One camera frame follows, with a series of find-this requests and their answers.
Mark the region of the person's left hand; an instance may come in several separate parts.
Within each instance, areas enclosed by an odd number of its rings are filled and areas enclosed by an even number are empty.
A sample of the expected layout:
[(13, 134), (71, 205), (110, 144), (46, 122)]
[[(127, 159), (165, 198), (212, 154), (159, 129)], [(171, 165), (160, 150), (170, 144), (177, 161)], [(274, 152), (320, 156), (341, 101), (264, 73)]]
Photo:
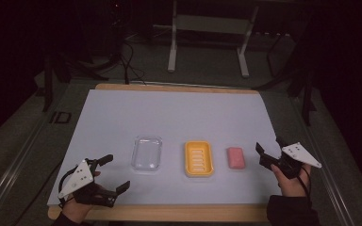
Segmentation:
[(78, 216), (79, 218), (83, 218), (85, 220), (86, 216), (92, 208), (92, 204), (79, 203), (74, 199), (74, 195), (70, 194), (67, 197), (61, 212), (64, 211), (66, 214)]

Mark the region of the yellow soap dish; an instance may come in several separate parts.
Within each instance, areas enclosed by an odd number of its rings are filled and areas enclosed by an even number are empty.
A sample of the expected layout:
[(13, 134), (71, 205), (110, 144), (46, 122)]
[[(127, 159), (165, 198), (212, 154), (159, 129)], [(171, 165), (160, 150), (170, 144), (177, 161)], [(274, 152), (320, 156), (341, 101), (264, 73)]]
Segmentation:
[(185, 143), (185, 173), (188, 177), (210, 177), (214, 172), (211, 146), (207, 141)]

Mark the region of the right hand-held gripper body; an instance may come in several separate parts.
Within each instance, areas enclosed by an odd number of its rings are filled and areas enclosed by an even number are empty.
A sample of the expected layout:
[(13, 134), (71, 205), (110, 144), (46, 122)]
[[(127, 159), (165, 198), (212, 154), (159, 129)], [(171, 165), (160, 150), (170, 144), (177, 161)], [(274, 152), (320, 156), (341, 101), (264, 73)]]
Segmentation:
[(299, 176), (303, 164), (318, 169), (322, 167), (322, 164), (299, 142), (281, 149), (279, 158), (272, 157), (272, 160), (267, 160), (259, 156), (259, 164), (268, 170), (271, 170), (271, 165), (275, 165), (289, 179)]

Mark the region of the person's right hand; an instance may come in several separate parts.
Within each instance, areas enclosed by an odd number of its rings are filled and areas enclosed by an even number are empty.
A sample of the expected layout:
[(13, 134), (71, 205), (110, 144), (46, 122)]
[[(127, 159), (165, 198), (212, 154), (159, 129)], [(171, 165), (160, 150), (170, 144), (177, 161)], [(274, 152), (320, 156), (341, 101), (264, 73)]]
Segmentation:
[(310, 195), (310, 171), (311, 167), (303, 164), (299, 176), (289, 179), (275, 165), (271, 165), (271, 170), (278, 181), (281, 193), (285, 197), (308, 197)]

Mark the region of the black floor bracket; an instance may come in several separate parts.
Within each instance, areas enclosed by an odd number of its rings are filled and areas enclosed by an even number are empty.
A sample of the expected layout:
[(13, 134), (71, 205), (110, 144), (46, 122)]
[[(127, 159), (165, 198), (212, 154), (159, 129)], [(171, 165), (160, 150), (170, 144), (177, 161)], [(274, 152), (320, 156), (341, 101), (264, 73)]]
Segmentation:
[(69, 123), (72, 118), (70, 112), (55, 111), (50, 119), (50, 123), (66, 124)]

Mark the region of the pink soap bar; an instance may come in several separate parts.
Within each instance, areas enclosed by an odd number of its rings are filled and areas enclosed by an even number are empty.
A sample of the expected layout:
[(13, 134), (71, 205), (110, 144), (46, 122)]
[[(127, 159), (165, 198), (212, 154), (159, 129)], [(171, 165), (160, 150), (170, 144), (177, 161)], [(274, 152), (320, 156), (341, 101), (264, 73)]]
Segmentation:
[(226, 150), (230, 169), (242, 170), (246, 167), (243, 150), (239, 147), (230, 147)]

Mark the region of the white table mat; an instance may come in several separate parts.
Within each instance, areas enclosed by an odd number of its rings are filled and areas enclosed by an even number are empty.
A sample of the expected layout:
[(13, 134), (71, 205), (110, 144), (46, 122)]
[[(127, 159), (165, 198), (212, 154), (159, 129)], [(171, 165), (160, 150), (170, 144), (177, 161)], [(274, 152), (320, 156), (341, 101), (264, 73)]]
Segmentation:
[[(136, 137), (162, 139), (156, 173), (131, 168)], [(184, 145), (205, 140), (214, 172), (206, 178), (185, 173)], [(92, 90), (89, 92), (62, 163), (65, 174), (83, 159), (113, 154), (96, 181), (107, 189), (129, 181), (119, 204), (265, 203), (279, 191), (255, 150), (280, 154), (267, 109), (258, 94)], [(230, 147), (243, 150), (246, 167), (230, 169)]]

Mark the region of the white metal stand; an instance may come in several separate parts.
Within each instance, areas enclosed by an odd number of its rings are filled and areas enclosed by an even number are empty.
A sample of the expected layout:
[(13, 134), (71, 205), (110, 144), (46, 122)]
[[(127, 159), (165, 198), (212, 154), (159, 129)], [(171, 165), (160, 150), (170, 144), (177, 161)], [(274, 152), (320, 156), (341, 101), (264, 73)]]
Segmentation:
[(258, 14), (259, 5), (252, 5), (251, 12), (247, 19), (209, 17), (202, 15), (180, 14), (178, 12), (178, 2), (180, 0), (172, 0), (172, 25), (171, 29), (171, 46), (168, 60), (167, 71), (174, 73), (176, 68), (177, 57), (177, 31), (198, 31), (208, 33), (223, 33), (242, 35), (243, 41), (236, 49), (239, 61), (239, 69), (243, 78), (250, 76), (248, 70), (245, 52), (248, 46), (249, 39), (253, 33), (256, 16)]

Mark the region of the metal floor rail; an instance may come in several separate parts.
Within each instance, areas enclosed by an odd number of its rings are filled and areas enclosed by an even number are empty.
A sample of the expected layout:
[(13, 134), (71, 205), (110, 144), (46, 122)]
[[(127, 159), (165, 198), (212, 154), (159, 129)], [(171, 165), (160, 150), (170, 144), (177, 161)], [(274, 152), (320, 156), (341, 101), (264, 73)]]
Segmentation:
[(49, 199), (65, 152), (64, 129), (31, 97), (0, 128), (0, 226), (49, 226)]
[(310, 124), (306, 125), (301, 115), (303, 101), (290, 99), (303, 127), (309, 148), (322, 163), (319, 171), (328, 199), (333, 206), (338, 226), (358, 226), (355, 221), (355, 190), (361, 188), (361, 175), (350, 154), (349, 148), (337, 129), (335, 122), (321, 102), (315, 102), (316, 111), (311, 113)]

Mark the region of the clear plastic tray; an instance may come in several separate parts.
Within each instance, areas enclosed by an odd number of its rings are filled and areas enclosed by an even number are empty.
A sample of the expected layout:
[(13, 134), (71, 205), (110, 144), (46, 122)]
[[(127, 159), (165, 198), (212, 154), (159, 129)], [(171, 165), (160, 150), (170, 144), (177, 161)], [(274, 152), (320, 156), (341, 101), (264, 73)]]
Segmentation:
[(156, 173), (161, 166), (161, 151), (161, 137), (136, 137), (131, 158), (131, 168), (137, 173)]

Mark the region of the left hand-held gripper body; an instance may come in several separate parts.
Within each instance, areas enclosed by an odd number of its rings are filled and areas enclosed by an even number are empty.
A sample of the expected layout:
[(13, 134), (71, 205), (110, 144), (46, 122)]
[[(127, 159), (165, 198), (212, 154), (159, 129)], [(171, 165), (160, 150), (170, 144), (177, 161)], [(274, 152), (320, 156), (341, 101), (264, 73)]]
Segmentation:
[(58, 199), (63, 207), (66, 198), (74, 195), (79, 203), (112, 207), (117, 199), (115, 191), (101, 188), (95, 183), (95, 172), (98, 159), (83, 159), (76, 167), (69, 170), (60, 179)]

